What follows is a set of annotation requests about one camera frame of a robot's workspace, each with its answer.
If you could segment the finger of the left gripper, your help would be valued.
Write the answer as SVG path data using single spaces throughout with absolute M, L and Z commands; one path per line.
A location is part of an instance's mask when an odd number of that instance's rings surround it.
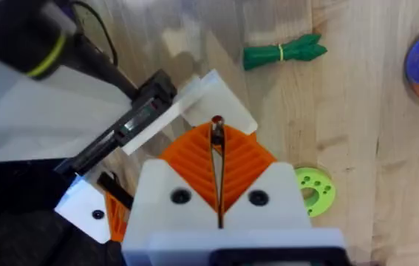
M 77 176 L 55 212 L 96 242 L 122 242 L 133 196 L 113 172 Z
M 245 134 L 252 134 L 257 130 L 258 123 L 218 71 L 211 70 L 196 82 L 194 88 L 197 93 L 196 101 L 182 113 L 190 125 L 198 126 L 219 115 L 225 124 Z

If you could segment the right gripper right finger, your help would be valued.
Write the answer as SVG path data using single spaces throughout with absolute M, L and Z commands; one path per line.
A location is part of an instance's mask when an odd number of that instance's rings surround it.
M 219 215 L 225 230 L 309 228 L 291 164 L 279 162 L 252 137 L 223 129 Z

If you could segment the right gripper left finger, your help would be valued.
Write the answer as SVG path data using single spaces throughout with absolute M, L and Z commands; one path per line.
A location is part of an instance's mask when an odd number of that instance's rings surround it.
M 143 164 L 124 252 L 150 250 L 158 233 L 215 229 L 219 200 L 211 131 L 210 123 L 195 127 Z

